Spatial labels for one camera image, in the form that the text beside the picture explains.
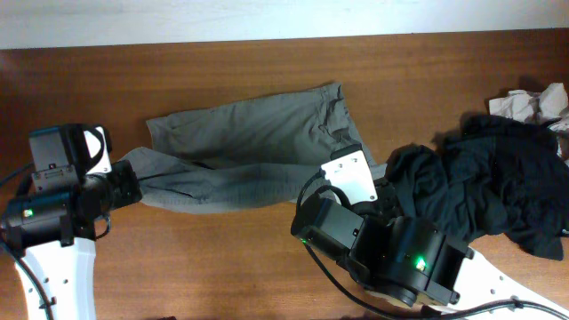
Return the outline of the grey shorts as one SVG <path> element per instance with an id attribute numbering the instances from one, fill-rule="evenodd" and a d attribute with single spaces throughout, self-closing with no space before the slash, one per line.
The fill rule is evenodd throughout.
<path id="1" fill-rule="evenodd" d="M 149 119 L 125 155 L 142 203 L 212 214 L 293 202 L 333 152 L 361 144 L 341 84 Z"/>

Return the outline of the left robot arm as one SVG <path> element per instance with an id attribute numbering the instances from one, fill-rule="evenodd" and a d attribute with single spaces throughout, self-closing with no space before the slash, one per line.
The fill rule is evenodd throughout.
<path id="1" fill-rule="evenodd" d="M 142 199 L 129 161 L 111 162 L 102 125 L 64 124 L 28 136 L 32 164 L 1 217 L 30 319 L 96 317 L 96 224 Z"/>

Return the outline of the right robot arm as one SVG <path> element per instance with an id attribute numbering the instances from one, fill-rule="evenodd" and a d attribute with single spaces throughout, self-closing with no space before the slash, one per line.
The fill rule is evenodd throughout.
<path id="1" fill-rule="evenodd" d="M 291 233 L 371 295 L 421 306 L 419 319 L 566 319 L 567 309 L 506 276 L 480 252 L 399 214 L 384 179 L 364 186 L 324 184 L 296 200 Z"/>

